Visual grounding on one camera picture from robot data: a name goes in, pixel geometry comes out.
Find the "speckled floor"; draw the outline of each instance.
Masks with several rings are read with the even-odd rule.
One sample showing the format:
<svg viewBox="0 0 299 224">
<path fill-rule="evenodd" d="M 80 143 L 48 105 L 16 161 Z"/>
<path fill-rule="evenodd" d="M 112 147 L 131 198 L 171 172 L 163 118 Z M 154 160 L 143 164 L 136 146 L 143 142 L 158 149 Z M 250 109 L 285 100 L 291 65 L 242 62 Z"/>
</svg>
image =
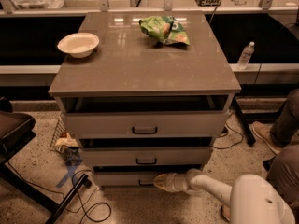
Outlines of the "speckled floor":
<svg viewBox="0 0 299 224">
<path fill-rule="evenodd" d="M 50 151 L 51 140 L 60 115 L 55 107 L 55 104 L 48 102 L 38 105 L 14 104 L 15 111 L 29 113 L 36 119 L 34 128 L 36 138 L 15 155 L 10 163 L 26 180 L 46 189 L 66 194 L 72 187 L 68 175 L 88 168 L 83 163 L 78 166 L 74 163 L 72 166 L 67 166 L 58 153 Z M 227 125 L 236 132 L 229 129 L 227 136 L 217 139 L 215 147 L 228 147 L 242 139 L 240 133 L 243 132 L 238 118 L 234 110 L 231 112 L 232 115 L 227 120 Z M 272 152 L 262 141 L 257 140 L 254 146 L 250 147 L 244 138 L 241 143 L 229 149 L 214 149 L 204 172 L 232 185 L 243 174 L 250 173 L 265 177 L 266 172 L 262 162 L 272 157 Z M 57 203 L 63 199 L 62 194 L 51 193 L 43 189 L 41 191 Z M 208 193 L 205 193 L 203 197 L 194 197 L 185 193 L 167 193 L 156 188 L 105 189 L 102 191 L 97 190 L 97 186 L 93 183 L 88 189 L 82 187 L 79 195 L 84 203 L 89 200 L 85 209 L 102 202 L 111 207 L 111 216 L 103 222 L 106 224 L 227 223 L 221 216 L 221 203 Z M 93 223 L 86 217 L 83 218 L 84 214 L 82 209 L 79 209 L 80 207 L 81 204 L 76 196 L 56 223 Z M 107 217 L 108 213 L 106 205 L 98 205 L 92 208 L 89 216 L 100 220 Z M 38 224 L 45 223 L 49 217 L 49 211 L 0 179 L 0 223 Z"/>
</svg>

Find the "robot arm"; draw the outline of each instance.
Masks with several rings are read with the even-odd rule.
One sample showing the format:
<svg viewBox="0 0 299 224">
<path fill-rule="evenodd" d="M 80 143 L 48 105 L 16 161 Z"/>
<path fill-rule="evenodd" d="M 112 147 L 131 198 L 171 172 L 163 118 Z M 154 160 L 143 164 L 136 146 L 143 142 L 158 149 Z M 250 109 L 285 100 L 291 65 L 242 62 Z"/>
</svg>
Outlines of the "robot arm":
<svg viewBox="0 0 299 224">
<path fill-rule="evenodd" d="M 169 192 L 201 195 L 206 191 L 230 207 L 232 224 L 295 224 L 291 208 L 275 189 L 257 175 L 242 175 L 229 186 L 197 169 L 186 174 L 158 175 L 154 185 Z"/>
</svg>

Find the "pants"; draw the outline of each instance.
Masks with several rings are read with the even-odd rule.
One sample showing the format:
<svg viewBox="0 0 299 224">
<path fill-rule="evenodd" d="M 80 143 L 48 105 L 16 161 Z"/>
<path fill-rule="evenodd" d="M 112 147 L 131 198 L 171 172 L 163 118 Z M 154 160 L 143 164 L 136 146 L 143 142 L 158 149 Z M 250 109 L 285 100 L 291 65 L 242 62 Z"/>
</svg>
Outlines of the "pants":
<svg viewBox="0 0 299 224">
<path fill-rule="evenodd" d="M 270 129 L 272 141 L 284 147 L 274 159 L 267 181 L 286 202 L 299 200 L 299 145 L 288 146 L 299 129 L 299 89 L 287 97 L 281 115 Z"/>
</svg>

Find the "plastic bottle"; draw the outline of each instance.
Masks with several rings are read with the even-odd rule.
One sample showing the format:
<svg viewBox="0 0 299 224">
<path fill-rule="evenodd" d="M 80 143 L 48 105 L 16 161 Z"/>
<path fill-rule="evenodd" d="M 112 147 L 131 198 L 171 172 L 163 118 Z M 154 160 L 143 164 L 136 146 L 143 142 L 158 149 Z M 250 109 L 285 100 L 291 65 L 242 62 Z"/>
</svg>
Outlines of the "plastic bottle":
<svg viewBox="0 0 299 224">
<path fill-rule="evenodd" d="M 245 70 L 253 52 L 254 52 L 254 42 L 251 41 L 248 45 L 244 47 L 242 54 L 239 60 L 237 61 L 236 67 L 240 70 Z"/>
</svg>

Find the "black drawer handle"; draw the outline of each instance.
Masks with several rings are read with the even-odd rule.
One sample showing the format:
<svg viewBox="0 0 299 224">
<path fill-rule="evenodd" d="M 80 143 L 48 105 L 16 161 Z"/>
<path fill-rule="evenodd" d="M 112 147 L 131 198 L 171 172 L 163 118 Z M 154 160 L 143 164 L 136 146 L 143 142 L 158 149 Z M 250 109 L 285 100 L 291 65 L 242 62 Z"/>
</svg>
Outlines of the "black drawer handle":
<svg viewBox="0 0 299 224">
<path fill-rule="evenodd" d="M 138 165 L 154 165 L 157 163 L 157 158 L 155 158 L 153 161 L 140 161 L 139 158 L 137 158 L 136 163 Z"/>
<path fill-rule="evenodd" d="M 132 127 L 133 134 L 156 134 L 158 127 Z"/>
<path fill-rule="evenodd" d="M 144 182 L 144 183 L 142 183 L 141 180 L 138 180 L 138 183 L 139 183 L 139 186 L 144 186 L 144 187 L 153 186 L 153 184 L 151 182 L 148 182 L 148 183 Z"/>
</svg>

